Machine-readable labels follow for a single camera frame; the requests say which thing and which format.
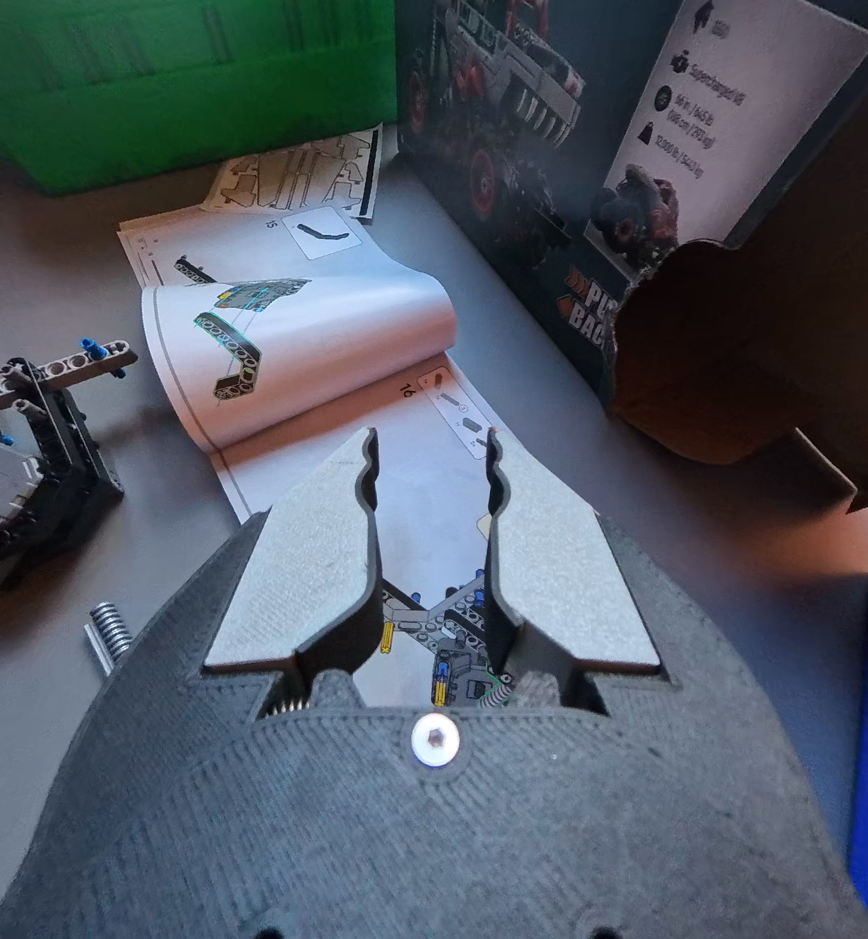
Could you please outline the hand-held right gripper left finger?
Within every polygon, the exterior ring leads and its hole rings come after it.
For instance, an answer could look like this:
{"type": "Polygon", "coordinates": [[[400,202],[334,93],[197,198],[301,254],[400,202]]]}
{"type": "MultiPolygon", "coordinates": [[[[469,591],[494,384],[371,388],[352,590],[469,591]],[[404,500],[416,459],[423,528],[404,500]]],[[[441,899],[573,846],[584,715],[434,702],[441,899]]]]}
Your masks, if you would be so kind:
{"type": "Polygon", "coordinates": [[[357,671],[381,641],[377,431],[361,428],[260,530],[206,654],[209,671],[357,671]]]}

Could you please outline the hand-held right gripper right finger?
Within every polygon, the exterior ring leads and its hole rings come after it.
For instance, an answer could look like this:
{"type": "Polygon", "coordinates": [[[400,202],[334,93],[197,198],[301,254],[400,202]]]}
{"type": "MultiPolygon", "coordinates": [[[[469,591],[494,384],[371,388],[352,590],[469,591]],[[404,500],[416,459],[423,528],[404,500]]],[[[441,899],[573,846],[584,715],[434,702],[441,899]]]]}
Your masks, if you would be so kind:
{"type": "Polygon", "coordinates": [[[592,506],[506,430],[487,437],[490,663],[522,677],[654,674],[661,660],[592,506]]]}

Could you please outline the lego beam and motor assembly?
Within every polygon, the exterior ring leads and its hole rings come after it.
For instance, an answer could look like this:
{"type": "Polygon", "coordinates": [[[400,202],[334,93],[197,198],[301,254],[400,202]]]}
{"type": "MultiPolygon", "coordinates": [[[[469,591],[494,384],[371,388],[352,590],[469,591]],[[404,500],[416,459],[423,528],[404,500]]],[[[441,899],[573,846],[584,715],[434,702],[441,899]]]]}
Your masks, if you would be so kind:
{"type": "Polygon", "coordinates": [[[69,388],[122,379],[137,355],[123,340],[80,345],[41,366],[13,357],[0,369],[0,589],[82,544],[124,496],[69,388]]]}

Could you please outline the lego instruction booklet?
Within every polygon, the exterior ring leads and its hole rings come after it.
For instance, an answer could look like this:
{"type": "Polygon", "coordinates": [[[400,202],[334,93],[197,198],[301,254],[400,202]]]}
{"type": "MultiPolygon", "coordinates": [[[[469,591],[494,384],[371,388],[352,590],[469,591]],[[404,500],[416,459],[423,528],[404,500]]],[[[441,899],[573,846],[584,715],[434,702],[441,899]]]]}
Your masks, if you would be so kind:
{"type": "Polygon", "coordinates": [[[502,684],[477,618],[498,419],[445,354],[443,287],[330,207],[266,221],[193,206],[119,237],[163,388],[243,524],[146,627],[146,651],[175,663],[182,695],[257,716],[305,698],[294,673],[204,661],[273,504],[370,427],[383,628],[356,687],[375,706],[476,706],[502,684]]]}

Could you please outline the lego sticker sheet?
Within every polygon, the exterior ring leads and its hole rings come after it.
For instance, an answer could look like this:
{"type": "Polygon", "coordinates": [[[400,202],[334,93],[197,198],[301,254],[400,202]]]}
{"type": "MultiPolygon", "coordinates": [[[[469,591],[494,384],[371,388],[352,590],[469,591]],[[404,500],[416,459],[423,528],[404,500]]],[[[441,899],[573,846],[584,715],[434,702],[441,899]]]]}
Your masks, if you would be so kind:
{"type": "Polygon", "coordinates": [[[330,205],[372,219],[383,126],[239,158],[220,168],[202,207],[213,212],[293,213],[330,205]]]}

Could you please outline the lego set cardboard box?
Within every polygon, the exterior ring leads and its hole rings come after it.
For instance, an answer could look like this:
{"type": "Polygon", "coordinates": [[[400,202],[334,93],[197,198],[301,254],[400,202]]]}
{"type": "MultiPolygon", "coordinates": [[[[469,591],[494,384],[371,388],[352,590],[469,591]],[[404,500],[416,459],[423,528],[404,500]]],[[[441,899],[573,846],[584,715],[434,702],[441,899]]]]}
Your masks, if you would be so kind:
{"type": "Polygon", "coordinates": [[[868,1],[396,2],[398,143],[597,393],[868,507],[868,1]]]}

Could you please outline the metal coil spring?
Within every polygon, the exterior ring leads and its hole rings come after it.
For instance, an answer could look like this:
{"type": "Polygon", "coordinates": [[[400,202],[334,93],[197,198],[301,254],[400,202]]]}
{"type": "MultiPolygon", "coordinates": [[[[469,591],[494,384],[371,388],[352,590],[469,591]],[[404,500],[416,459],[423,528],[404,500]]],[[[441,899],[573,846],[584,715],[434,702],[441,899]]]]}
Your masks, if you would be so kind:
{"type": "Polygon", "coordinates": [[[84,632],[104,675],[109,676],[133,642],[116,605],[110,601],[94,605],[84,632]]]}

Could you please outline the green plastic bin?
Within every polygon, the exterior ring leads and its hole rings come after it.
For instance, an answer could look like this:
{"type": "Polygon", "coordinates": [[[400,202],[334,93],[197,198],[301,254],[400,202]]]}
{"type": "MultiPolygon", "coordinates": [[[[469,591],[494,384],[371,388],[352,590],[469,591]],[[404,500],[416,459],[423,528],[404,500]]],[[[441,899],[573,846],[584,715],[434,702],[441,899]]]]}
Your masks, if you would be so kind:
{"type": "Polygon", "coordinates": [[[0,1],[0,160],[48,194],[394,118],[391,1],[0,1]]]}

